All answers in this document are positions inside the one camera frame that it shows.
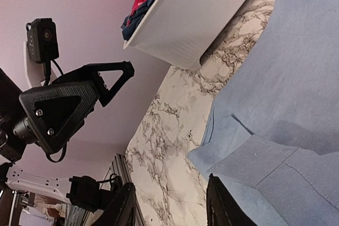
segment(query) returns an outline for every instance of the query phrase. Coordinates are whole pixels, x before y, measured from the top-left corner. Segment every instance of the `camera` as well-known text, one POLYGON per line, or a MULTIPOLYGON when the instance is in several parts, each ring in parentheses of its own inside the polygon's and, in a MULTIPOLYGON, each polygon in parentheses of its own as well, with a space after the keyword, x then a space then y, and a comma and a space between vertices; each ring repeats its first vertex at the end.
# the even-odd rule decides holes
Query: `camera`
POLYGON ((56 25, 51 18, 27 23, 27 44, 30 59, 43 64, 59 57, 56 25))

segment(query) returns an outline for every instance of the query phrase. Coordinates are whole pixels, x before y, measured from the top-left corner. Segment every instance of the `light blue fabric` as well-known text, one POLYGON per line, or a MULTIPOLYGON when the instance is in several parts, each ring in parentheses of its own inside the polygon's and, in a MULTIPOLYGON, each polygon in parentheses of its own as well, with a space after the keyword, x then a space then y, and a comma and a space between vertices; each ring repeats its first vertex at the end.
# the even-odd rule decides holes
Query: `light blue fabric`
POLYGON ((320 156, 253 135, 209 170, 257 190, 288 225, 339 225, 338 165, 339 152, 320 156))
MULTIPOLYGON (((276 181, 267 179, 265 188, 274 189, 265 195, 248 182, 230 179, 221 162, 253 134, 324 156, 317 161, 324 168, 330 163, 326 156, 339 151, 339 0, 276 0, 257 44, 214 100, 201 147, 188 155, 205 178, 210 173, 219 176, 239 206, 259 226, 306 222, 298 221, 292 211, 285 209, 286 203, 276 201, 279 195, 296 201, 293 192, 286 197, 286 193, 275 189, 282 187, 277 183, 288 175, 293 176, 293 184, 303 186, 302 178, 293 170, 281 167, 281 171, 275 172, 276 181)), ((306 154, 298 159, 313 163, 314 158, 306 154)), ((339 165, 337 168, 331 168, 334 175, 339 175, 339 165)), ((331 188, 333 178, 329 171, 315 171, 314 167, 307 170, 314 181, 321 179, 315 184, 321 186, 322 192, 331 188)), ((305 189, 299 194, 307 195, 305 189)), ((331 197, 336 207, 339 197, 331 197)), ((317 201, 322 205, 323 200, 312 199, 317 201)), ((330 207, 327 212, 332 216, 336 211, 330 207)), ((308 223, 312 221, 314 224, 308 225, 318 225, 316 220, 308 223)))

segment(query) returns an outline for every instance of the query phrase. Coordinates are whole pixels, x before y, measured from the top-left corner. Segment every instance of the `white plastic bin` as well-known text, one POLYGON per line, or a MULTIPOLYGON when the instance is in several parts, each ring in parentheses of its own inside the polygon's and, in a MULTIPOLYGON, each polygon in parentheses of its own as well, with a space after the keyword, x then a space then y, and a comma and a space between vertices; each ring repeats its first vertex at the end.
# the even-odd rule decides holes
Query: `white plastic bin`
POLYGON ((156 0, 124 49, 133 47, 183 69, 200 57, 245 0, 156 0))

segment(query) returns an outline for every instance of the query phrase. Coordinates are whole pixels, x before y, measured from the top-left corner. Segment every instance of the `pink wall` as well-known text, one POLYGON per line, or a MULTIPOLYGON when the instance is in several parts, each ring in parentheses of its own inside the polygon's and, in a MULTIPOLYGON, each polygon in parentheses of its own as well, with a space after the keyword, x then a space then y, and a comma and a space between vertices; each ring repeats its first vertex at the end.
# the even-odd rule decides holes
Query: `pink wall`
MULTIPOLYGON (((102 178, 115 153, 123 153, 161 84, 169 65, 134 50, 122 49, 120 25, 133 0, 0 0, 0 67, 22 89, 22 43, 25 24, 37 17, 52 17, 57 25, 60 58, 65 72, 91 62, 131 60, 135 77, 112 103, 101 105, 69 142, 66 159, 53 165, 35 145, 26 150, 20 165, 40 175, 102 178)), ((109 76, 108 84, 114 77, 109 76)))

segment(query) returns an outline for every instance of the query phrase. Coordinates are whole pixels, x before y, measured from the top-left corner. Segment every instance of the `marble countertop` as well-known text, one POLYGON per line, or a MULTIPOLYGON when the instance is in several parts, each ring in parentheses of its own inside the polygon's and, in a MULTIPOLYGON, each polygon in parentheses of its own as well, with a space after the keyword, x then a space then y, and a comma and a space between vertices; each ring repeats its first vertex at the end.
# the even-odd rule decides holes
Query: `marble countertop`
POLYGON ((147 225, 207 225, 207 181, 186 156, 201 143, 213 99, 265 29, 274 1, 247 0, 199 71, 168 71, 125 155, 147 225))

